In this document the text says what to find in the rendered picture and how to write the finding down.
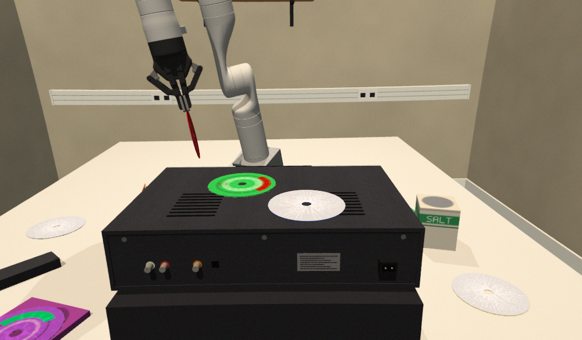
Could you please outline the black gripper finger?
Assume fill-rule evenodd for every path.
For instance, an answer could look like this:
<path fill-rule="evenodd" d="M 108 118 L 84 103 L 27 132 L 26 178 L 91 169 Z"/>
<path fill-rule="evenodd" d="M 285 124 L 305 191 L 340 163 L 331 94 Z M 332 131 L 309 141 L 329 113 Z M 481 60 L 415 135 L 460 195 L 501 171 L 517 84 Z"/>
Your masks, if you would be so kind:
<path fill-rule="evenodd" d="M 167 96 L 175 96 L 180 110 L 186 112 L 186 107 L 184 105 L 181 91 L 179 90 L 177 81 L 174 80 L 174 76 L 172 75 L 171 69 L 169 68 L 169 66 L 165 65 L 164 70 L 172 89 L 169 89 L 169 87 L 165 86 L 162 82 L 160 82 L 159 80 L 160 78 L 155 70 L 151 72 L 151 74 L 147 77 L 147 80 L 151 82 L 153 85 L 155 85 L 155 87 L 157 87 L 159 90 L 164 92 Z"/>
<path fill-rule="evenodd" d="M 182 97 L 183 97 L 184 105 L 186 107 L 187 112 L 190 111 L 190 108 L 191 108 L 191 101 L 189 98 L 189 92 L 191 92 L 192 90 L 195 89 L 196 84 L 198 82 L 198 79 L 200 78 L 200 74 L 203 70 L 202 65 L 197 65 L 196 63 L 193 63 L 193 62 L 191 62 L 191 67 L 192 67 L 192 72 L 194 73 L 194 76 L 193 76 L 193 79 L 191 80 L 191 84 L 189 86 L 187 86 L 186 79 L 184 78 L 183 67 L 182 67 L 181 63 L 178 63 L 176 65 L 178 78 L 179 78 L 179 82 L 180 82 L 182 94 L 183 94 Z"/>

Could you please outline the beige salt container with green label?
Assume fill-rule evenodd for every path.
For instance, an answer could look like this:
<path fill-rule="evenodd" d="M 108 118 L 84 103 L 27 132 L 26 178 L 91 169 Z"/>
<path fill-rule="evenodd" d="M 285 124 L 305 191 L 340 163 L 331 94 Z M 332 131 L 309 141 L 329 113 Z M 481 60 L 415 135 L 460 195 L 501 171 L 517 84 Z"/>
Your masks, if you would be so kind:
<path fill-rule="evenodd" d="M 425 227 L 423 248 L 456 251 L 461 209 L 454 197 L 417 194 L 415 214 Z"/>

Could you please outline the green cd with red label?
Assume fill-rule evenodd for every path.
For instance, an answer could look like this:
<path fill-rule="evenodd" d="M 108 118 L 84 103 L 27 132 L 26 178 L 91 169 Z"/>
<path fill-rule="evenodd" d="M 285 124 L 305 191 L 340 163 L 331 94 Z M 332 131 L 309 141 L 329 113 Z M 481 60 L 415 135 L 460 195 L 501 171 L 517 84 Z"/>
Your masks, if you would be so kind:
<path fill-rule="evenodd" d="M 246 183 L 246 185 L 239 185 Z M 256 173 L 238 173 L 221 176 L 208 184 L 211 193 L 222 197 L 253 197 L 267 193 L 273 189 L 276 182 L 267 175 Z"/>

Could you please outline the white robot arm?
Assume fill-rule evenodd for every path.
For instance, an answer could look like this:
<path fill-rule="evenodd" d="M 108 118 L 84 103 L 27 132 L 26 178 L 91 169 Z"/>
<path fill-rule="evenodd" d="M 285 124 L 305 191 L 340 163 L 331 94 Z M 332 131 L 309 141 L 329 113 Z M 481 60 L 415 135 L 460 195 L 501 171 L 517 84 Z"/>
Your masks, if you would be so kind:
<path fill-rule="evenodd" d="M 181 37 L 171 0 L 135 0 L 147 43 Z M 248 63 L 226 67 L 226 55 L 235 13 L 231 0 L 198 0 L 217 68 L 219 83 L 227 98 L 245 96 L 232 106 L 244 160 L 261 162 L 269 156 L 254 74 Z"/>

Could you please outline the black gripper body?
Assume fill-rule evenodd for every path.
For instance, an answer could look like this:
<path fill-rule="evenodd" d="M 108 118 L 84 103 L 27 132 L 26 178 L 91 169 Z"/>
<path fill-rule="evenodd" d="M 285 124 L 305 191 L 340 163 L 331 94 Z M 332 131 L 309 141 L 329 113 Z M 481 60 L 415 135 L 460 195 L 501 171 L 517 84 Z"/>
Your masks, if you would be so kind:
<path fill-rule="evenodd" d="M 187 77 L 191 67 L 191 59 L 187 54 L 183 37 L 169 38 L 148 43 L 152 58 L 153 68 L 165 80 L 169 81 L 165 74 L 165 65 L 171 69 L 174 80 L 178 80 L 176 65 L 181 63 L 183 67 L 184 78 Z"/>

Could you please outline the silver cd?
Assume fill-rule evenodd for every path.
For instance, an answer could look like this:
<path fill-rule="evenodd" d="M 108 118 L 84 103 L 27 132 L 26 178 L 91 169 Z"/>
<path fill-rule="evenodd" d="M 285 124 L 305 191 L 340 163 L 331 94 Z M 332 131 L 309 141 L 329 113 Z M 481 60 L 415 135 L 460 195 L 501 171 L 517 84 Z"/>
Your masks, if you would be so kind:
<path fill-rule="evenodd" d="M 28 238 L 33 239 L 49 239 L 57 238 L 66 234 L 70 234 L 77 229 L 80 229 L 85 224 L 85 219 L 77 216 L 57 217 L 40 222 L 26 232 Z M 53 228 L 60 226 L 58 228 Z"/>
<path fill-rule="evenodd" d="M 304 206 L 302 203 L 311 203 Z M 270 212 L 293 221 L 321 221 L 338 216 L 345 209 L 345 202 L 334 194 L 317 190 L 295 190 L 273 197 Z"/>
<path fill-rule="evenodd" d="M 452 281 L 455 294 L 470 306 L 500 316 L 517 316 L 528 311 L 530 302 L 510 282 L 483 273 L 464 273 Z M 493 295 L 485 294 L 485 290 Z"/>

